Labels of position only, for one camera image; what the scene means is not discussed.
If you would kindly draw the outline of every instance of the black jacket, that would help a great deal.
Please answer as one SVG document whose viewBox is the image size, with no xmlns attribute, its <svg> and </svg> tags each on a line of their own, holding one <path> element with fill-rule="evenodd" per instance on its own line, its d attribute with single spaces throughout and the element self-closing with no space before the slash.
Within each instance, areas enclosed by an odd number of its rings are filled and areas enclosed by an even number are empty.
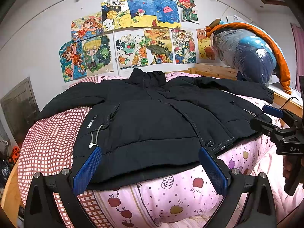
<svg viewBox="0 0 304 228">
<path fill-rule="evenodd" d="M 79 83 L 40 115 L 92 107 L 78 132 L 73 164 L 95 143 L 99 129 L 103 156 L 88 189 L 113 189 L 193 168 L 202 145 L 220 155 L 255 134 L 249 112 L 271 122 L 257 106 L 231 93 L 273 102 L 273 92 L 257 83 L 210 77 L 166 83 L 163 72 L 135 68 L 129 79 Z"/>
</svg>

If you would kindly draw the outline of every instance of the orange blanket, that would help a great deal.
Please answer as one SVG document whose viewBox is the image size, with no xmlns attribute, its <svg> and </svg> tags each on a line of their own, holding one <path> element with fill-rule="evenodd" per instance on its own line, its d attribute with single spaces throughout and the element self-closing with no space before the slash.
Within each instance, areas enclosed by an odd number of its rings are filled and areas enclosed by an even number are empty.
<svg viewBox="0 0 304 228">
<path fill-rule="evenodd" d="M 273 54 L 275 55 L 277 63 L 279 65 L 280 72 L 279 72 L 279 74 L 277 74 L 277 76 L 280 79 L 280 83 L 283 86 L 284 91 L 288 94 L 291 94 L 291 88 L 289 87 L 290 73 L 289 73 L 289 69 L 288 69 L 287 63 L 285 61 L 285 58 L 284 58 L 282 52 L 280 51 L 280 49 L 278 48 L 278 46 L 276 45 L 276 43 L 266 33 L 264 33 L 259 28 L 254 27 L 250 24 L 242 23 L 242 22 L 233 22 L 233 23 L 228 23 L 228 24 L 220 24 L 213 28 L 206 27 L 207 37 L 210 38 L 211 34 L 214 31 L 222 29 L 222 28 L 247 29 L 247 30 L 255 33 L 260 38 L 264 39 L 265 42 L 268 43 L 270 48 L 273 50 Z"/>
</svg>

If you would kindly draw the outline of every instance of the red object with black dots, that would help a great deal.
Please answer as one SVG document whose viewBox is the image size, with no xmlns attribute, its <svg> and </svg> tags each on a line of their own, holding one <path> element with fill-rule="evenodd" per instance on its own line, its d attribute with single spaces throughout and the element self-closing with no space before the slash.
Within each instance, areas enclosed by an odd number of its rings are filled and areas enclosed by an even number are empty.
<svg viewBox="0 0 304 228">
<path fill-rule="evenodd" d="M 14 146 L 13 147 L 13 150 L 12 150 L 12 153 L 9 157 L 9 162 L 11 164 L 15 164 L 19 158 L 19 155 L 20 155 L 20 148 L 17 147 L 17 146 Z"/>
</svg>

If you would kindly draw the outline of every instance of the children's drawing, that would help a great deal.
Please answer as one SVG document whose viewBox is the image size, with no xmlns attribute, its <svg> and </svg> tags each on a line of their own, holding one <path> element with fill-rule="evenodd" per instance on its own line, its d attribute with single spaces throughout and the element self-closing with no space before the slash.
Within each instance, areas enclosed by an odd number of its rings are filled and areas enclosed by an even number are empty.
<svg viewBox="0 0 304 228">
<path fill-rule="evenodd" d="M 104 30 L 111 31 L 130 27 L 132 19 L 127 0 L 107 1 L 101 3 Z"/>
<path fill-rule="evenodd" d="M 116 40 L 120 69 L 148 66 L 143 33 L 128 34 Z"/>
<path fill-rule="evenodd" d="M 185 30 L 172 30 L 176 64 L 196 63 L 193 33 Z"/>
<path fill-rule="evenodd" d="M 59 50 L 59 57 L 64 82 L 87 75 L 81 42 L 65 43 Z"/>
<path fill-rule="evenodd" d="M 172 63 L 172 42 L 170 31 L 166 29 L 144 29 L 146 48 L 154 56 L 152 64 Z"/>
<path fill-rule="evenodd" d="M 109 39 L 106 35 L 82 42 L 87 75 L 97 75 L 113 71 Z"/>
<path fill-rule="evenodd" d="M 102 34 L 101 11 L 72 21 L 71 32 L 75 42 Z"/>
<path fill-rule="evenodd" d="M 179 7 L 183 8 L 183 21 L 199 23 L 197 10 L 193 9 L 196 5 L 194 0 L 176 0 Z"/>
<path fill-rule="evenodd" d="M 157 26 L 153 0 L 128 0 L 133 27 Z"/>
<path fill-rule="evenodd" d="M 156 9 L 158 26 L 176 28 L 181 26 L 178 9 L 175 1 L 153 0 Z"/>
<path fill-rule="evenodd" d="M 206 37 L 203 29 L 196 29 L 197 42 L 199 44 L 199 57 L 201 59 L 214 60 L 214 52 L 211 48 L 210 38 Z"/>
</svg>

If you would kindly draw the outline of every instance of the pink curtain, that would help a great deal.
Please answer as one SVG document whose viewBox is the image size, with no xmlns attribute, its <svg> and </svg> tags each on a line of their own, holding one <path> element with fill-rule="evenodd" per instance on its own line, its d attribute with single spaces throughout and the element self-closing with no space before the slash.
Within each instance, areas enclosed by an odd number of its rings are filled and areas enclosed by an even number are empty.
<svg viewBox="0 0 304 228">
<path fill-rule="evenodd" d="M 304 75 L 304 31 L 301 27 L 296 24 L 291 24 L 295 52 L 297 56 L 297 80 L 295 83 L 295 88 L 300 91 L 299 76 Z"/>
</svg>

